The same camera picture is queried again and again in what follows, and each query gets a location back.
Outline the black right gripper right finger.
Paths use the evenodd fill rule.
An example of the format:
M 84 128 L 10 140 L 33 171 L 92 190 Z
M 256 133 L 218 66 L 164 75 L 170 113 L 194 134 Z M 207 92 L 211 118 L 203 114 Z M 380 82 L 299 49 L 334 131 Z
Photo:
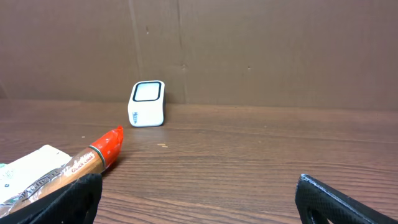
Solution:
M 397 220 L 307 174 L 302 174 L 298 179 L 295 204 L 301 222 L 306 224 L 397 224 Z

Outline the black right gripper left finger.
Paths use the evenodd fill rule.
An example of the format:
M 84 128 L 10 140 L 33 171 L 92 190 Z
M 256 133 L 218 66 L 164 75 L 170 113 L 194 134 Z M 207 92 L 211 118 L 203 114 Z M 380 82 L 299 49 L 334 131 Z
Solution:
M 1 224 L 92 224 L 103 188 L 102 175 L 86 174 L 42 199 L 1 218 Z

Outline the white tube with gold cap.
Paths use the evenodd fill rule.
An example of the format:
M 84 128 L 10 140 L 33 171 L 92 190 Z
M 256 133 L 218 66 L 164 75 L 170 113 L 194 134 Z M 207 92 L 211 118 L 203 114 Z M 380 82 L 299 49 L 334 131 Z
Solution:
M 44 145 L 9 164 L 1 164 L 1 204 L 6 204 L 37 179 L 66 164 L 71 158 L 55 147 Z

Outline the orange spaghetti packet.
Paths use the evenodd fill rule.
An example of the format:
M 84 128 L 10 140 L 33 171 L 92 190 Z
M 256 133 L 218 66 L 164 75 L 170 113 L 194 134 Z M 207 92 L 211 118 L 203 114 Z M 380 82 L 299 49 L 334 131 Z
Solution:
M 100 174 L 116 161 L 124 139 L 124 130 L 118 126 L 73 156 L 66 164 L 51 170 L 28 185 L 18 197 L 1 205 L 1 217 L 14 213 L 86 174 Z

